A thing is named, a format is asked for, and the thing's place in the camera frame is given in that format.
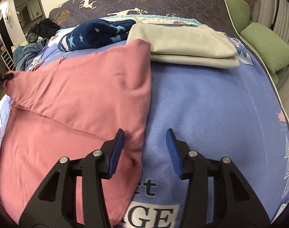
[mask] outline doorway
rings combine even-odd
[[[9,36],[9,33],[7,31],[6,25],[5,25],[5,21],[4,18],[2,17],[0,20],[0,34],[3,40],[3,43],[9,53],[9,55],[11,56],[11,58],[13,59],[12,56],[12,50],[11,50],[11,46],[13,46],[12,40]]]

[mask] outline white rack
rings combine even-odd
[[[8,51],[5,50],[1,56],[0,56],[1,61],[5,65],[5,67],[9,70],[12,71],[14,69],[14,64],[11,56],[9,55]]]

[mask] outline green pillow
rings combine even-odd
[[[244,0],[226,0],[234,27],[240,33],[250,20],[250,7]]]
[[[260,23],[251,23],[241,35],[258,51],[273,74],[289,64],[289,45]]]

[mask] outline dark patterned mattress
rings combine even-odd
[[[196,19],[216,31],[240,39],[230,20],[225,0],[69,0],[53,9],[49,17],[64,29],[93,18],[127,14]],[[248,46],[246,48],[257,58],[267,74],[260,59]]]

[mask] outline beige folded clothing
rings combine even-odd
[[[217,68],[238,67],[237,51],[226,35],[207,25],[169,27],[137,23],[127,43],[142,39],[151,43],[151,60]]]

